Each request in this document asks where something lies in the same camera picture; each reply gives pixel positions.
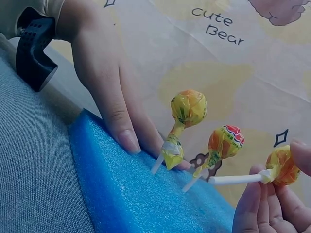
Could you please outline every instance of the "candy logo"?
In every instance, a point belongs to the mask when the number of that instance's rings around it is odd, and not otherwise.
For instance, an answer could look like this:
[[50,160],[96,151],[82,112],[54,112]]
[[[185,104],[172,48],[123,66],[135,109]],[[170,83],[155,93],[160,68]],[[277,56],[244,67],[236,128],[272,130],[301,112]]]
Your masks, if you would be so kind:
[[234,140],[242,146],[244,143],[244,136],[240,129],[232,125],[224,125],[224,127],[228,130],[229,133],[234,135]]

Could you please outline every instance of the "fingernail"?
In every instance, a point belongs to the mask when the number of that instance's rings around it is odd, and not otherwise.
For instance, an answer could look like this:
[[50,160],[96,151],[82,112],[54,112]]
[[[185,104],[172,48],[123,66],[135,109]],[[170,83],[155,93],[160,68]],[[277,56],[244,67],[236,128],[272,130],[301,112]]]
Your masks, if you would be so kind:
[[306,143],[304,143],[304,142],[302,142],[302,141],[300,141],[299,139],[296,139],[296,138],[293,139],[293,142],[295,142],[297,144],[300,144],[300,145],[303,145],[303,146],[307,145]]
[[138,154],[140,153],[140,147],[138,140],[131,130],[124,130],[118,135],[119,143],[130,153]]

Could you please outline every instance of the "wrist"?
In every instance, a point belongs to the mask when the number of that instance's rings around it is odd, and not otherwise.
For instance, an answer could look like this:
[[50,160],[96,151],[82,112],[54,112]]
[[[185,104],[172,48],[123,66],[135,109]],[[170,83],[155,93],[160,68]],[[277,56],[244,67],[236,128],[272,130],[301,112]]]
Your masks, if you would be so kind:
[[65,0],[56,25],[58,39],[72,43],[80,31],[97,25],[100,15],[92,0]]

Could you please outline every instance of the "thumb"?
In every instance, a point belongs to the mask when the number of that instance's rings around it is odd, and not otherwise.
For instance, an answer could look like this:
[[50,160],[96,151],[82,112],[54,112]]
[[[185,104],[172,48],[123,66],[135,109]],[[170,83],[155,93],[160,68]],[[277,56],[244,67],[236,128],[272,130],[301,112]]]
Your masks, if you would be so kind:
[[291,142],[291,155],[297,167],[311,176],[311,147],[298,140]]

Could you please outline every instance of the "star drawing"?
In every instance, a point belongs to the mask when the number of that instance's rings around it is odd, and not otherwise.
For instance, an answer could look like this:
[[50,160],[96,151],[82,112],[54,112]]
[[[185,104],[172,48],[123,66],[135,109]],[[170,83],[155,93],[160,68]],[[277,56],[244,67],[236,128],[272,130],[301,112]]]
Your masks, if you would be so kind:
[[114,5],[115,2],[116,2],[116,0],[106,0],[106,4],[105,4],[104,8]]
[[285,130],[284,132],[280,133],[280,134],[277,134],[276,135],[276,142],[274,143],[273,147],[277,147],[281,143],[286,142],[286,140],[287,140],[287,133],[288,133],[288,129]]

